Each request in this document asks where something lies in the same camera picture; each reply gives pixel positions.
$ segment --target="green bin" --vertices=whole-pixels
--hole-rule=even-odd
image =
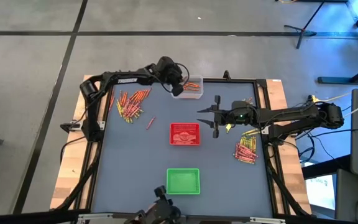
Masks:
[[[167,194],[169,195],[199,195],[199,169],[167,169]]]

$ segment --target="robotic arm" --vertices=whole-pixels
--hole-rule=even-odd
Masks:
[[[172,91],[168,91],[164,85],[163,87],[168,92],[172,92],[174,96],[178,96],[183,91],[183,87],[180,84],[183,81],[181,74],[182,72],[177,63],[169,57],[162,57],[157,64],[152,63],[135,72],[104,72],[84,81],[80,85],[80,90],[85,99],[87,113],[87,119],[83,121],[81,127],[85,138],[88,141],[99,141],[101,139],[103,132],[98,124],[96,111],[101,98],[112,86],[123,83],[151,85],[153,82],[160,82],[161,85],[171,85]],[[100,82],[99,89],[95,85],[96,82]]]
[[[214,129],[213,138],[219,136],[219,126],[227,124],[244,124],[259,128],[268,134],[271,143],[282,144],[291,134],[301,133],[313,128],[340,128],[344,124],[341,108],[333,103],[311,101],[305,106],[282,110],[256,108],[245,101],[233,101],[231,110],[220,110],[220,96],[215,96],[215,105],[199,113],[214,113],[214,121],[198,119]],[[278,121],[295,121],[287,125],[273,124]]]

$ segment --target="concrete floor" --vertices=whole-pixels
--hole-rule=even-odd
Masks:
[[[358,0],[351,4],[358,16]],[[0,30],[73,30],[80,0],[0,0]],[[318,3],[280,4],[273,0],[89,0],[80,30],[92,31],[244,31],[283,32],[284,24],[303,26]],[[310,24],[319,32],[358,32],[343,3],[327,3]],[[36,132],[60,69],[68,36],[0,36],[0,214],[9,213]],[[71,120],[78,85],[86,74],[143,67],[168,55],[192,74],[282,79],[288,105],[351,91],[358,86],[319,85],[319,76],[350,77],[358,72],[358,39],[293,37],[98,36],[77,37],[50,122],[25,212],[45,211],[59,169],[67,134],[59,124]],[[344,97],[335,103],[350,105]],[[350,127],[346,120],[343,129]],[[316,129],[313,133],[325,132]],[[334,157],[350,152],[350,134],[321,137]],[[310,146],[298,141],[300,149]],[[317,144],[314,161],[329,160]]]

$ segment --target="clear plastic container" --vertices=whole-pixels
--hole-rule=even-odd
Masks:
[[[189,81],[191,83],[197,84],[200,86],[200,89],[198,91],[194,91],[194,90],[183,90],[182,93],[180,93],[178,96],[173,96],[173,94],[171,93],[172,97],[174,97],[175,99],[200,99],[201,96],[204,93],[204,82],[203,82],[203,77],[194,77],[191,76],[189,78]]]

